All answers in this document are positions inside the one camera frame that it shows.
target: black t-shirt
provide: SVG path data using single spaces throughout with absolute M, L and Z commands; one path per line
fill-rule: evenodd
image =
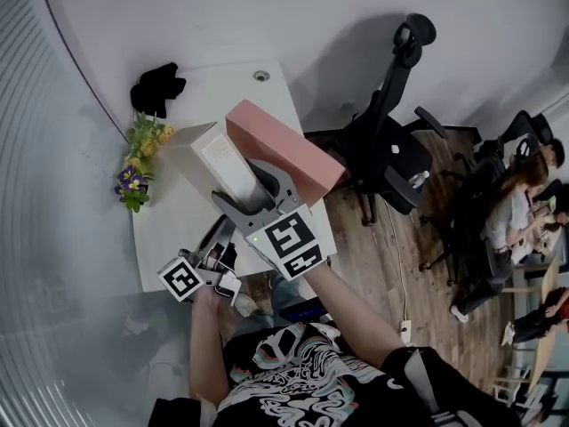
M 352 356 L 335 327 L 297 323 L 227 344 L 230 392 L 217 413 L 206 401 L 159 399 L 149 427 L 430 425 L 430 412 L 405 376 L 405 363 L 416 350 L 440 410 L 467 411 L 482 425 L 519 425 L 505 406 L 431 348 L 396 350 L 378 370 Z

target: white cable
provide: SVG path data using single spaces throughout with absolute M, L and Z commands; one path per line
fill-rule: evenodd
M 393 219 L 391 218 L 391 211 L 389 210 L 389 205 L 385 199 L 383 199 L 386 208 L 388 209 L 389 221 L 391 222 L 391 229 L 393 229 L 393 237 L 395 238 L 395 245 L 397 247 L 397 257 L 399 258 L 399 279 L 401 280 L 401 287 L 403 288 L 403 321 L 407 320 L 407 288 L 405 287 L 405 281 L 403 277 L 403 262 L 401 261 L 401 250 L 399 250 L 399 242 L 397 242 L 397 233 L 395 232 L 395 225 L 393 224 Z

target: pink box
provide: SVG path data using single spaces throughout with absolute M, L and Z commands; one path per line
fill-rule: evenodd
M 248 100 L 226 115 L 229 138 L 245 158 L 256 158 L 287 171 L 302 200 L 311 207 L 330 191 L 344 167 L 302 134 Z

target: jeans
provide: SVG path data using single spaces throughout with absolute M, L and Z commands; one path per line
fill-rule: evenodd
M 539 309 L 531 311 L 524 317 L 514 321 L 514 330 L 516 331 L 514 343 L 529 342 L 534 338 L 545 337 L 551 327 L 561 321 L 561 313 L 559 311 L 552 318 L 547 318 L 545 310 L 555 305 L 563 292 L 564 289 L 552 291 Z
M 237 325 L 232 338 L 239 335 L 250 334 L 262 329 L 270 329 L 272 327 L 289 326 L 292 323 L 278 315 L 278 312 L 286 307 L 296 305 L 306 301 L 301 296 L 299 280 L 286 281 L 280 275 L 271 275 L 272 292 L 270 302 L 273 308 L 273 314 L 269 315 L 261 310 L 256 310 L 249 317 L 243 318 Z
M 501 293 L 501 290 L 504 289 L 505 281 L 514 273 L 510 251 L 498 253 L 495 257 L 496 271 L 493 277 L 479 282 L 472 290 L 472 293 L 454 304 L 463 315 L 469 314 L 487 300 Z

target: person in red shirt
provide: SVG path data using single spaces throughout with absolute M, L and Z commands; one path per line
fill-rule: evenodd
M 542 338 L 551 330 L 569 332 L 569 288 L 560 287 L 548 294 L 542 306 L 508 323 L 501 345 Z

